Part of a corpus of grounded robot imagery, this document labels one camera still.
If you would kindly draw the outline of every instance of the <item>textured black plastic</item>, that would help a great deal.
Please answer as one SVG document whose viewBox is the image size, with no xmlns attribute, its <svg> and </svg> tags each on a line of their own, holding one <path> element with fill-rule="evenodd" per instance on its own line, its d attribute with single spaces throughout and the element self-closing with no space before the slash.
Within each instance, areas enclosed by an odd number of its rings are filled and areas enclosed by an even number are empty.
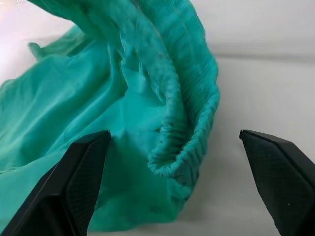
<svg viewBox="0 0 315 236">
<path fill-rule="evenodd" d="M 1 236 L 86 236 L 110 140 L 110 133 L 101 131 L 73 142 Z"/>
<path fill-rule="evenodd" d="M 252 174 L 282 236 L 314 236 L 315 165 L 291 142 L 244 130 Z"/>
</svg>

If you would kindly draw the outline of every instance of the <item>white surface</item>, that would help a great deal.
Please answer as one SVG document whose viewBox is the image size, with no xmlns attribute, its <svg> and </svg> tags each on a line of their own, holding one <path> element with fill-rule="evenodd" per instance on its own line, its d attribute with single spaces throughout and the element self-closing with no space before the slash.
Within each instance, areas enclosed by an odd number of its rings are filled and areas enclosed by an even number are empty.
<svg viewBox="0 0 315 236">
<path fill-rule="evenodd" d="M 222 94 L 196 190 L 175 223 L 91 235 L 278 236 L 239 132 L 252 129 L 291 140 L 315 161 L 315 2 L 193 3 L 219 62 Z M 5 11 L 0 5 L 0 84 L 34 63 L 29 41 L 48 43 L 71 26 L 33 6 L 26 11 L 13 5 Z"/>
</svg>

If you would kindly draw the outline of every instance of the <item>green cloth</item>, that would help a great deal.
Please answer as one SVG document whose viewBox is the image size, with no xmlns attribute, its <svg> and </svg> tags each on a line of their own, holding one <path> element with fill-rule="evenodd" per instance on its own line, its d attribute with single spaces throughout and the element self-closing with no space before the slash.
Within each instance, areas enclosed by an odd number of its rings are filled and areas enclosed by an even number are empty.
<svg viewBox="0 0 315 236">
<path fill-rule="evenodd" d="M 190 197 L 220 94 L 187 0 L 32 0 L 77 26 L 30 48 L 0 88 L 0 232 L 79 137 L 110 130 L 90 231 L 171 222 Z"/>
</svg>

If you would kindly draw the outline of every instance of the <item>white background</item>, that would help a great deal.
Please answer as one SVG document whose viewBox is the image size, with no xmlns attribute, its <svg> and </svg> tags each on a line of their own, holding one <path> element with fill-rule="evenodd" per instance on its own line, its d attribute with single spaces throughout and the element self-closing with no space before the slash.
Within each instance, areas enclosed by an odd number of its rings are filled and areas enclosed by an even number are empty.
<svg viewBox="0 0 315 236">
<path fill-rule="evenodd" d="M 221 103 L 200 180 L 178 221 L 94 236 L 278 236 L 253 181 L 241 129 L 291 140 L 315 161 L 314 0 L 193 0 L 220 66 Z M 0 84 L 34 59 L 26 45 L 71 23 L 0 0 Z"/>
</svg>

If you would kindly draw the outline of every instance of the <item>crumpled fabric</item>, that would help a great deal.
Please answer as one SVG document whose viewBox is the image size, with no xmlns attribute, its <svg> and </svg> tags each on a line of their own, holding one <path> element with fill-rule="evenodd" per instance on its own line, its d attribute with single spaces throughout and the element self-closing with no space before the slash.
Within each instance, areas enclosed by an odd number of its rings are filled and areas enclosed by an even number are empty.
<svg viewBox="0 0 315 236">
<path fill-rule="evenodd" d="M 188 0 L 32 0 L 76 26 L 0 88 L 0 232 L 79 137 L 110 130 L 89 231 L 176 219 L 207 149 L 218 68 Z"/>
</svg>

